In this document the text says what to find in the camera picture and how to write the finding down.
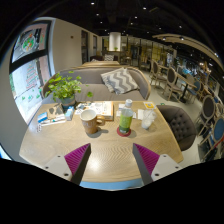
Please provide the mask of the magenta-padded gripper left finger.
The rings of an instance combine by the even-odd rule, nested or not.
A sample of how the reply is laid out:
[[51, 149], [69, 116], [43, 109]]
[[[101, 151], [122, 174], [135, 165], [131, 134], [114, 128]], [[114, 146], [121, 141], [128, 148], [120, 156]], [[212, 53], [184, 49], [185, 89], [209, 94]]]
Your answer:
[[79, 185], [90, 154], [91, 144], [87, 143], [66, 155], [56, 155], [43, 166], [43, 169]]

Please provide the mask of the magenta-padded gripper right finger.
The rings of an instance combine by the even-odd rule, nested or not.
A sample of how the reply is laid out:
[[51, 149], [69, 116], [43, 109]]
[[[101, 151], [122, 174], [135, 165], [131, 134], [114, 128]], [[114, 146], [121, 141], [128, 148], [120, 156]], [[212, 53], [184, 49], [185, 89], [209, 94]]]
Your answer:
[[181, 170], [181, 167], [167, 154], [158, 155], [136, 143], [133, 144], [133, 155], [144, 185]]

